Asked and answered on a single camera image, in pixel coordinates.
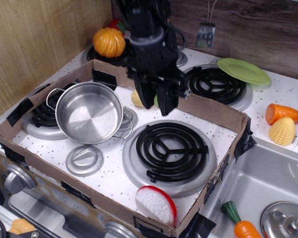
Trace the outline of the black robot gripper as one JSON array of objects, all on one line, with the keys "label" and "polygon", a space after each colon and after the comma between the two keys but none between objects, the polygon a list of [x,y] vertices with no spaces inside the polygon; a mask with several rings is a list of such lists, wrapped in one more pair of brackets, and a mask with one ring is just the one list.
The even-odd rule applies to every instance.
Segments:
[{"label": "black robot gripper", "polygon": [[160,27],[152,35],[131,33],[130,54],[126,59],[129,77],[146,109],[154,105],[157,95],[162,116],[178,106],[179,97],[189,95],[188,78],[176,65],[178,59],[177,36],[186,45],[183,34],[174,27]]}]

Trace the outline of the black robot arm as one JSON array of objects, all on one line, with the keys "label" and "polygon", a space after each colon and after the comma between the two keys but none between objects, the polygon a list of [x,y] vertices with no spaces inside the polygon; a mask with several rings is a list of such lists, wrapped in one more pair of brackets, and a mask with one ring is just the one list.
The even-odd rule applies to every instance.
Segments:
[{"label": "black robot arm", "polygon": [[161,114],[189,96],[189,79],[177,66],[176,30],[169,24],[168,0],[118,0],[117,7],[130,31],[127,75],[147,109],[157,100]]}]

